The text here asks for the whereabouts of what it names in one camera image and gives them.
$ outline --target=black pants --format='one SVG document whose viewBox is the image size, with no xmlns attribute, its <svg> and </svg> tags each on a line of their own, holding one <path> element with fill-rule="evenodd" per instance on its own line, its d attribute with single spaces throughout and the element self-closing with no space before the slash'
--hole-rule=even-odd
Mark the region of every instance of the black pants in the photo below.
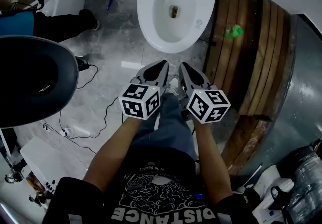
<svg viewBox="0 0 322 224">
<path fill-rule="evenodd" d="M 96 19 L 89 10 L 81 10 L 77 15 L 45 16 L 42 12 L 34 13 L 34 36 L 61 42 L 78 36 L 81 32 L 92 29 Z"/>
</svg>

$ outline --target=graphic print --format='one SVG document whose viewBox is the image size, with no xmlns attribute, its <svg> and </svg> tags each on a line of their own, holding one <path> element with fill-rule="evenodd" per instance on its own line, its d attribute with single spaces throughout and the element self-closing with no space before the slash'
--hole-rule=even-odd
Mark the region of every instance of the graphic print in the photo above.
<svg viewBox="0 0 322 224">
<path fill-rule="evenodd" d="M 142 105 L 140 103 L 122 100 L 122 104 L 126 115 L 143 117 Z"/>
<path fill-rule="evenodd" d="M 211 121 L 217 121 L 222 118 L 222 116 L 225 114 L 225 111 L 227 110 L 226 107 L 224 108 L 213 108 L 211 113 L 206 119 L 206 122 L 211 122 Z"/>
<path fill-rule="evenodd" d="M 147 116 L 149 116 L 159 105 L 159 92 L 157 91 L 150 99 L 146 101 Z"/>
<path fill-rule="evenodd" d="M 189 109 L 196 114 L 199 120 L 202 120 L 209 109 L 209 106 L 197 94 L 195 94 L 189 105 Z"/>
<path fill-rule="evenodd" d="M 209 99 L 214 105 L 228 104 L 225 97 L 220 93 L 220 91 L 205 91 Z"/>
<path fill-rule="evenodd" d="M 153 215 L 185 208 L 205 207 L 191 192 L 179 183 L 154 174 L 132 177 L 122 194 L 120 206 L 138 209 Z"/>
<path fill-rule="evenodd" d="M 123 94 L 123 97 L 139 99 L 141 100 L 144 97 L 144 94 L 147 91 L 148 86 L 131 84 Z"/>
</svg>

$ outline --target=gray tile floor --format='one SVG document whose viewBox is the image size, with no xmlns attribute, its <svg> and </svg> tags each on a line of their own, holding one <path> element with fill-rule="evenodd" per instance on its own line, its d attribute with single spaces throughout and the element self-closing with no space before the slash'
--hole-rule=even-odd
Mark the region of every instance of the gray tile floor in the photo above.
<svg viewBox="0 0 322 224">
<path fill-rule="evenodd" d="M 165 59 L 170 64 L 170 73 L 175 74 L 181 62 L 187 62 L 202 69 L 208 44 L 198 40 L 192 47 L 178 54 L 165 54 L 155 50 L 145 40 L 137 17 L 136 0 L 114 0 L 106 10 L 107 0 L 86 0 L 85 8 L 93 11 L 101 23 L 98 31 L 85 31 L 78 37 L 64 41 L 77 56 L 86 56 L 90 64 L 99 68 L 92 82 L 76 90 L 70 103 L 62 110 L 61 125 L 71 128 L 71 136 L 96 136 L 104 127 L 104 114 L 107 105 L 119 95 L 121 88 L 143 66 Z M 211 24 L 208 24 L 204 40 L 209 40 Z M 95 73 L 91 67 L 79 74 L 78 86 L 87 82 Z M 81 146 L 97 151 L 121 125 L 121 108 L 118 101 L 108 109 L 107 128 L 96 139 L 78 138 L 74 141 Z M 46 121 L 60 130 L 59 114 Z M 79 148 L 67 138 L 55 132 L 47 132 L 40 122 L 15 128 L 18 143 L 24 146 L 33 137 L 38 137 L 54 148 L 66 150 L 88 166 L 94 154 Z"/>
</svg>

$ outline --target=person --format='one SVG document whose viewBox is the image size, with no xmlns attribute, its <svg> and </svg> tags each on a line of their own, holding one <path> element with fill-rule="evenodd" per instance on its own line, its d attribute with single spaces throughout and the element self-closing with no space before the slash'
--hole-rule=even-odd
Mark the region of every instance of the person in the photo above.
<svg viewBox="0 0 322 224">
<path fill-rule="evenodd" d="M 16 5 L 9 0 L 0 0 L 2 13 L 13 12 Z M 61 42 L 78 36 L 89 29 L 98 30 L 99 22 L 88 9 L 79 15 L 48 17 L 42 12 L 24 11 L 12 15 L 0 15 L 0 36 L 29 35 Z"/>
<path fill-rule="evenodd" d="M 193 138 L 170 79 L 158 112 L 128 117 L 99 149 L 83 178 L 62 178 L 43 223 L 257 223 L 230 178 L 209 125 L 193 120 Z"/>
</svg>

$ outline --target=toilet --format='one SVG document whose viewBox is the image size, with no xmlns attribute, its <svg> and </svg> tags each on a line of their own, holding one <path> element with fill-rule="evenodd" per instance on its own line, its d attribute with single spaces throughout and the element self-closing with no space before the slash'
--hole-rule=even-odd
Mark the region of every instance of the toilet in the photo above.
<svg viewBox="0 0 322 224">
<path fill-rule="evenodd" d="M 215 0 L 137 0 L 142 32 L 155 49 L 179 53 L 205 30 Z"/>
</svg>

